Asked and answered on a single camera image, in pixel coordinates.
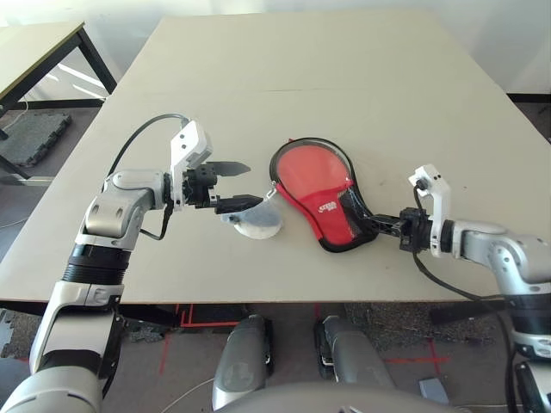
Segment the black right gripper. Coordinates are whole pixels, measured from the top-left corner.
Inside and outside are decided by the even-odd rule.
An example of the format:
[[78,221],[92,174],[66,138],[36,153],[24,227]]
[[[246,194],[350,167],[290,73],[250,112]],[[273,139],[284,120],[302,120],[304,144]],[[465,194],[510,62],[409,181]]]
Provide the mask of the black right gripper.
[[375,214],[369,217],[374,229],[388,236],[399,236],[399,248],[403,251],[430,249],[432,221],[424,209],[407,207],[399,217]]

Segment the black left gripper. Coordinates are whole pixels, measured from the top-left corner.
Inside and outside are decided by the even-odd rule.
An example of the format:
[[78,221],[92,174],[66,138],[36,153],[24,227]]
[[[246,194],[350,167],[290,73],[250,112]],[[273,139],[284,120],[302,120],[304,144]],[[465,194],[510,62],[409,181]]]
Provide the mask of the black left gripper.
[[248,165],[233,161],[207,162],[196,169],[188,169],[183,173],[184,204],[196,209],[213,208],[218,215],[253,208],[263,202],[263,197],[241,194],[231,198],[217,198],[214,192],[218,176],[239,176],[250,171]]

